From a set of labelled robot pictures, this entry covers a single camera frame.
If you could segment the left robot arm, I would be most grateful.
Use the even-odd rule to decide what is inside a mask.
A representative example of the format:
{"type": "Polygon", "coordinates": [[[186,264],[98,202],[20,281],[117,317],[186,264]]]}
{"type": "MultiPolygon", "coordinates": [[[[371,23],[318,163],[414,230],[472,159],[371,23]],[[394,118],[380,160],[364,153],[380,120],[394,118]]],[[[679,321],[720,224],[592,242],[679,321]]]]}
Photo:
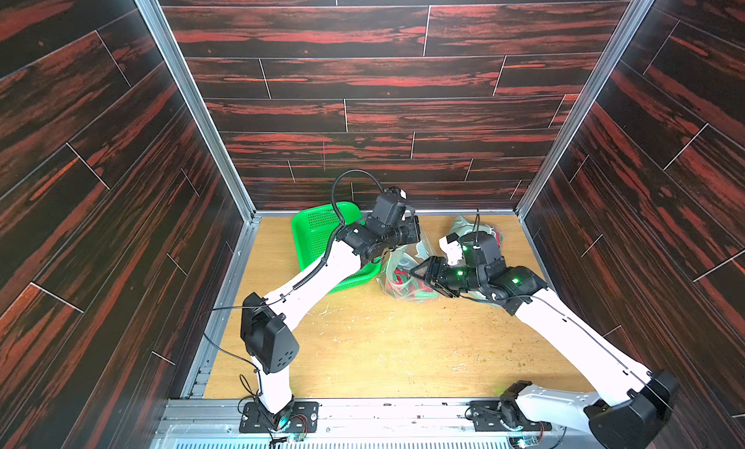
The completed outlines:
{"type": "Polygon", "coordinates": [[[329,239],[324,254],[283,286],[261,298],[244,299],[241,339],[258,367],[261,408],[279,427],[292,410],[289,365],[299,355],[293,331],[306,314],[349,276],[389,251],[419,243],[421,231],[405,191],[393,187],[376,198],[363,222],[341,225],[329,239]]]}

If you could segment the red green dragon fruit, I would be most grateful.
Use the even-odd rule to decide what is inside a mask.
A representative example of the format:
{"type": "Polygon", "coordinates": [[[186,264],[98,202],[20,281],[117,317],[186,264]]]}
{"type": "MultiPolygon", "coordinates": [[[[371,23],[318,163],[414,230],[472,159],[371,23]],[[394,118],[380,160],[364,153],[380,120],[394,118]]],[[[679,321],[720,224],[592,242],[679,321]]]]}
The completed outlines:
{"type": "Polygon", "coordinates": [[[405,302],[427,303],[432,300],[415,299],[415,287],[417,278],[411,277],[402,269],[395,269],[385,278],[383,291],[386,295],[405,302]]]}

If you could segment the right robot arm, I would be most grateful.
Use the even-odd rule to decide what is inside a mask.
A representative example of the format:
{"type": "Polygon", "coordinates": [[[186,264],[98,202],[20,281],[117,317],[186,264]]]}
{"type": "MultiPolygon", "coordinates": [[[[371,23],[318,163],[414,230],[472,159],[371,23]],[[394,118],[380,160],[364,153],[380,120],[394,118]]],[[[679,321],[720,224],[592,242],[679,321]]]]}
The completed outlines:
{"type": "Polygon", "coordinates": [[[497,236],[452,233],[440,241],[444,256],[411,269],[411,277],[448,298],[494,305],[539,333],[592,384],[590,393],[513,383],[492,407],[473,410],[508,431],[548,424],[593,435],[605,448],[645,448],[671,419],[678,380],[652,373],[571,311],[532,270],[510,267],[497,236]]]}

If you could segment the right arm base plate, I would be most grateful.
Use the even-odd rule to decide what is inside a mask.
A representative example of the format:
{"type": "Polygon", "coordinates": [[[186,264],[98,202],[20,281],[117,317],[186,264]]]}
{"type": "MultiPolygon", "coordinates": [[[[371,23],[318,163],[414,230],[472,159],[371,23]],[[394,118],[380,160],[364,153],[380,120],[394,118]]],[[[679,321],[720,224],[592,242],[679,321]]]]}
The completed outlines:
{"type": "Polygon", "coordinates": [[[464,416],[477,432],[544,433],[552,429],[550,423],[527,419],[509,400],[472,400],[464,416]]]}

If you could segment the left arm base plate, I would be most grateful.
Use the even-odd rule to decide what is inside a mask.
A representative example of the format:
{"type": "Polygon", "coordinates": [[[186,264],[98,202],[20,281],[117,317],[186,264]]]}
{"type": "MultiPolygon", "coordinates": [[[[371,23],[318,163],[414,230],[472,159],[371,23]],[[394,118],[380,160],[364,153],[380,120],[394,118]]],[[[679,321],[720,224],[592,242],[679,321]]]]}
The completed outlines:
{"type": "Polygon", "coordinates": [[[239,433],[315,433],[319,403],[293,400],[278,413],[272,413],[261,402],[245,402],[239,433]]]}

